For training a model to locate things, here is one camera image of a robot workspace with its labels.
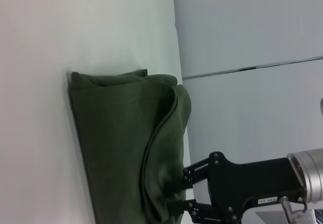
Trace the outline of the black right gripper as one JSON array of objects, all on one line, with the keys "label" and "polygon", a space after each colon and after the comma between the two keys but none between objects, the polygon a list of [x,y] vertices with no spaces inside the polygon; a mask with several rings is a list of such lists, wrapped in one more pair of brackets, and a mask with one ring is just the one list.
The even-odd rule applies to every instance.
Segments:
[{"label": "black right gripper", "polygon": [[282,197],[296,202],[304,192],[285,157],[236,164],[221,152],[213,152],[209,159],[182,168],[166,181],[166,189],[192,189],[194,184],[205,179],[213,207],[197,203],[195,199],[171,201],[167,204],[170,216],[186,211],[193,223],[240,223],[248,209],[278,204]]}]

